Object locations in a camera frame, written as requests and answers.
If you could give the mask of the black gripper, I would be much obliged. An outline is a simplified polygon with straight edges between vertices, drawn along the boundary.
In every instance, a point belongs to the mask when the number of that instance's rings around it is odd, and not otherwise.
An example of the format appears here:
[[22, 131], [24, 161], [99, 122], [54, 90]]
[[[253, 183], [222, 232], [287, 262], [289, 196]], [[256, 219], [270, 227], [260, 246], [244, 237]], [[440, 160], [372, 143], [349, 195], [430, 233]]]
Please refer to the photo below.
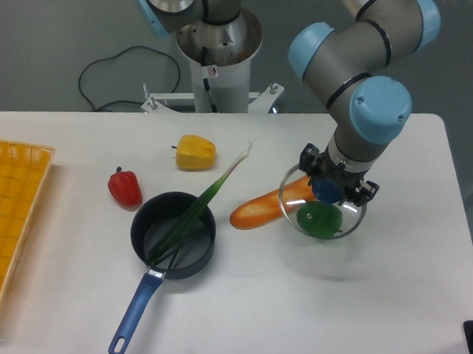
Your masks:
[[333, 163], [328, 153], [308, 143], [302, 149], [298, 163], [299, 170], [308, 173], [312, 191], [317, 199], [349, 200], [356, 205], [372, 201], [380, 190], [373, 181], [362, 181], [364, 172], [345, 170], [345, 165]]

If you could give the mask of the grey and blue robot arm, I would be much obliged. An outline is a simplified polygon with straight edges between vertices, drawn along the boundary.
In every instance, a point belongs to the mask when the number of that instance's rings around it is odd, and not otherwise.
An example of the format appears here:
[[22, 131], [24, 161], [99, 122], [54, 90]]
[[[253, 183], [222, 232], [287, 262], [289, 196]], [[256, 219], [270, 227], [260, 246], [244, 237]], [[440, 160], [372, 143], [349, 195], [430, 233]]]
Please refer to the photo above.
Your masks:
[[[326, 204], [372, 200], [365, 174], [410, 117], [400, 82], [378, 70], [431, 43], [441, 27], [433, 0], [342, 0], [354, 23], [337, 32], [313, 23], [288, 49], [288, 61], [337, 127], [325, 150], [303, 149], [299, 170]], [[249, 63], [262, 42], [256, 17], [241, 0], [136, 0], [151, 31], [175, 34], [191, 64], [196, 110], [245, 112]]]

